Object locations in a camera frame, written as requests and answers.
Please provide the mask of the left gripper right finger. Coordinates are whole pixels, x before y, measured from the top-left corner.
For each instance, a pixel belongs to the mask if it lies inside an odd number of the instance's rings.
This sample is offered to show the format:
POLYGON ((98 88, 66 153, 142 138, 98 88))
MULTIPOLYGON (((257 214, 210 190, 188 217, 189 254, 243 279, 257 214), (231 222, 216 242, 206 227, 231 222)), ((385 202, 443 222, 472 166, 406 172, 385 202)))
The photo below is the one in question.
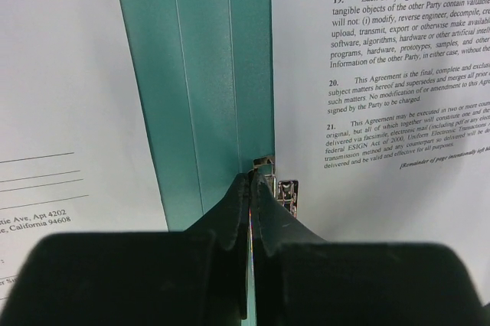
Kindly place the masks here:
POLYGON ((250 176, 259 325, 487 325, 466 267, 436 243, 334 243, 250 176))

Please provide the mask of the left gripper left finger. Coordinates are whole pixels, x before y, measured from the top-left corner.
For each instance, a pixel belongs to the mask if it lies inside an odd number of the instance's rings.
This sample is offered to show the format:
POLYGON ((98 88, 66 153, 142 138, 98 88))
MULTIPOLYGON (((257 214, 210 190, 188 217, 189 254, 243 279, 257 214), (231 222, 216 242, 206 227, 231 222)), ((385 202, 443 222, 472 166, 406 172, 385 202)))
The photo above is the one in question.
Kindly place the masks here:
POLYGON ((239 325, 250 180, 183 231, 59 233, 29 253, 3 325, 239 325))

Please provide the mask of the black folder clip mechanism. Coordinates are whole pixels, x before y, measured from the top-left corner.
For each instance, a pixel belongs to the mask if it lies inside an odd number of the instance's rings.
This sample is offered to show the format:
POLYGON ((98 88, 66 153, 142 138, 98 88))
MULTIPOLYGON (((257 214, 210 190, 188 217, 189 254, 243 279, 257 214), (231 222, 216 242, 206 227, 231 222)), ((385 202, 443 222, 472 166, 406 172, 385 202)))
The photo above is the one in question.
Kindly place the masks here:
POLYGON ((297 180, 278 180, 274 155, 266 155, 253 160, 253 170, 261 173, 269 185, 274 198, 294 217, 298 213, 297 180))

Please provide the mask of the white paper sheet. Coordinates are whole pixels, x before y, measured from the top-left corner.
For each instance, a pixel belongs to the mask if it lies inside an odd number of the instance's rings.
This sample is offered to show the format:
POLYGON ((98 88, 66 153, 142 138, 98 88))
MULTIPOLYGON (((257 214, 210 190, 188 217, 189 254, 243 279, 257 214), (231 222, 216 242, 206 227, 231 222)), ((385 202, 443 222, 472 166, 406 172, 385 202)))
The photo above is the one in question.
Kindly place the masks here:
POLYGON ((1 0, 1 300, 45 236, 167 227, 120 0, 1 0))
POLYGON ((489 300, 489 0, 271 0, 276 173, 330 241, 436 242, 489 300))

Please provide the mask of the teal file folder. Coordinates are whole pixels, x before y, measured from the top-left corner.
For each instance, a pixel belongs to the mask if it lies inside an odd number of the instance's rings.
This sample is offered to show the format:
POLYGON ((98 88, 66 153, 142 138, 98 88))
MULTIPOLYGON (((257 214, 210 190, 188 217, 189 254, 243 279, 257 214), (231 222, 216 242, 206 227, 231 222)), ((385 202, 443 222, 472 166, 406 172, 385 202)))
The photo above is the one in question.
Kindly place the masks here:
POLYGON ((168 228, 274 152, 270 0, 120 0, 168 228))

